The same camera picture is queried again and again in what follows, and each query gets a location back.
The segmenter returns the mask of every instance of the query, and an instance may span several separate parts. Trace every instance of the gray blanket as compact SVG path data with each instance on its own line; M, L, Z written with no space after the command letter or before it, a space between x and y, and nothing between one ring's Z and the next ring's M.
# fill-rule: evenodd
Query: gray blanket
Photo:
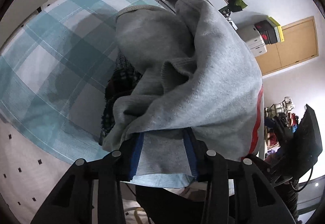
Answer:
M130 96L115 102L116 125L105 150L147 132L137 175L189 174L179 167L186 164L180 128L191 127L226 159L256 152L263 138L261 71L213 6L179 0L176 15L149 5L125 8L118 14L116 39L143 77Z

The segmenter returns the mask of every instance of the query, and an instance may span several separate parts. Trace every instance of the metal bolt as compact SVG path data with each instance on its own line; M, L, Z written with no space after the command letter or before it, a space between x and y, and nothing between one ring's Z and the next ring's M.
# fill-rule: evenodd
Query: metal bolt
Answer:
M84 159L78 159L76 161L76 166L82 166L85 163Z
M119 157L119 156L121 156L121 154L122 154L122 153L121 153L120 151L118 151L118 150L112 152L112 156L113 156L113 157Z
M248 166L250 166L252 164L252 161L251 161L251 159L245 158L243 160L243 163L246 164L246 165L248 165Z
M214 150L207 150L206 151L206 154L208 155L208 156L216 156L216 151L214 151Z

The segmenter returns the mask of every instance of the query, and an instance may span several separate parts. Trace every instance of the cable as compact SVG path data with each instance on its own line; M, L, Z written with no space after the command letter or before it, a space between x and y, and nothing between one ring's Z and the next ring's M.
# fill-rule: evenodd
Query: cable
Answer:
M307 186L307 184L308 184L308 182L309 182L309 180L311 179L311 175L313 174L313 169L314 169L314 167L312 167L311 168L311 171L310 171L310 176L309 176L309 178L308 178L308 180L307 180L307 182L304 184L304 186L301 188L301 189L295 189L294 187L293 187L293 185L292 185L292 183L290 182L290 184L291 184L291 187L292 187L292 189L295 191L295 192L300 192L301 190L303 190L306 186Z
M144 211L144 209L142 207L138 207L134 210L134 217L137 224L143 224L141 218L139 217L138 211Z
M135 197L137 197L136 195L135 195L135 193L133 192L133 190L131 189L131 187L129 187L129 185L126 183L126 186L127 186L127 188L132 192L132 194L135 196Z
M133 194L135 197L137 197L137 196L135 195L135 193L133 192L133 190L131 189L131 187L130 187L127 183L125 183L125 184L126 184L127 188L132 192L132 194ZM151 224L151 221L150 221L150 218L149 218L148 214L147 214L147 218L148 218L148 223Z

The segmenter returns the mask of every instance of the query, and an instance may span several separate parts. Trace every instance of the black metal frame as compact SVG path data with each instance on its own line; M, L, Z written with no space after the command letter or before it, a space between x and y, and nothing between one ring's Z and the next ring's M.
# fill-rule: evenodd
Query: black metal frame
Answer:
M187 130L197 158L197 180L208 181L202 224L228 223L228 179L233 179L235 185L235 223L295 223L282 199L254 163L226 160L216 153L208 155L205 143L196 140L191 130ZM90 224L95 179L99 180L98 223L125 224L120 181L132 179L129 172L138 137L135 135L123 142L119 151L101 160L78 159L51 191L31 224Z

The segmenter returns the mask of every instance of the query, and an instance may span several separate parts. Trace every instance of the blue plaid bedsheet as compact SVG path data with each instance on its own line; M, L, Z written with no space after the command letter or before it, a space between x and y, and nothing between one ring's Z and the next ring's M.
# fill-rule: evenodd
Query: blue plaid bedsheet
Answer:
M100 159L104 92L116 58L115 16L154 0L58 0L0 57L0 110L34 144L67 162Z

